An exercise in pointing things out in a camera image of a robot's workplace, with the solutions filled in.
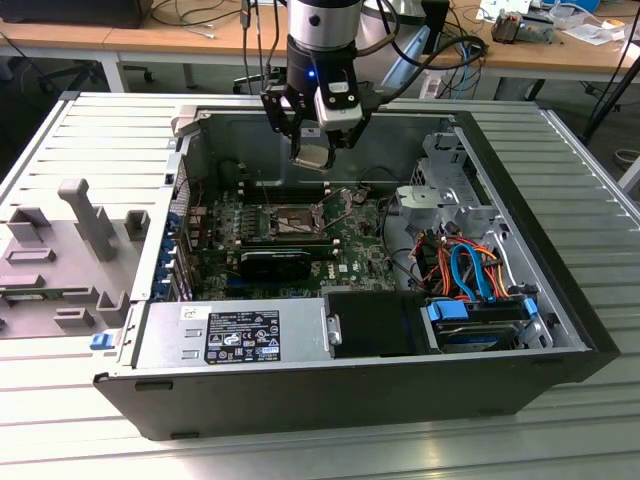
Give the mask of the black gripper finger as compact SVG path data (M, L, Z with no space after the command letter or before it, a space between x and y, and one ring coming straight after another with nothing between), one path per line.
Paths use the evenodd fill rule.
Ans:
M329 141L325 170L333 167L339 149L352 149L368 126L371 113L361 106L327 110L324 113L324 131Z
M294 162L301 147L301 127L306 115L306 103L302 96L293 92L292 114L286 111L285 103L290 104L287 94L288 85L268 83L261 92L263 108L271 129L290 141L289 160Z

